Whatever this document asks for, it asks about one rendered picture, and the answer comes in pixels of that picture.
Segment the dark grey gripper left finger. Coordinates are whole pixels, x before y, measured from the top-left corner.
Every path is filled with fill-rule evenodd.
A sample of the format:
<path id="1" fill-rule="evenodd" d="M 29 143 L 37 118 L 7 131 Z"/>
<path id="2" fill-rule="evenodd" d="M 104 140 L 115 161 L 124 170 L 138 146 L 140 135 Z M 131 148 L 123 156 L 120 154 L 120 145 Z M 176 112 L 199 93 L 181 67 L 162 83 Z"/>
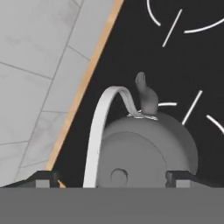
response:
<path id="1" fill-rule="evenodd" d="M 58 174 L 54 171 L 36 171 L 29 178 L 5 185 L 4 188 L 59 188 Z"/>

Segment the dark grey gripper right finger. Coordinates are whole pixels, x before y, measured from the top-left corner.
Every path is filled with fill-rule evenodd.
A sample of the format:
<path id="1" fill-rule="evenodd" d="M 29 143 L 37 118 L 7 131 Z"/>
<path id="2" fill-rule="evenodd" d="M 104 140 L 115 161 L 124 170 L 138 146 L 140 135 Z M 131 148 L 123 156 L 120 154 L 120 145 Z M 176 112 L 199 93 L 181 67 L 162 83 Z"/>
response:
<path id="1" fill-rule="evenodd" d="M 168 188 L 216 187 L 215 184 L 201 180 L 189 171 L 167 171 L 165 177 L 165 186 Z"/>

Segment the black glass hob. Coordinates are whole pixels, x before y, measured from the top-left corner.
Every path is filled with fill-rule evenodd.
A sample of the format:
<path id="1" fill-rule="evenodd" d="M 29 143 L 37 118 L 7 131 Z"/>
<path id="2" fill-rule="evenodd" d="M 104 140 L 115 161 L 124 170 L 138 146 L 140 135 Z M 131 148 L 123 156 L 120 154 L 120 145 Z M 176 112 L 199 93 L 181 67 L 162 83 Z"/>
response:
<path id="1" fill-rule="evenodd" d="M 104 89 L 137 73 L 158 95 L 161 111 L 192 134 L 197 176 L 224 186 L 224 0 L 123 0 L 107 43 L 70 122 L 53 166 L 67 187 L 80 187 L 93 113 Z"/>

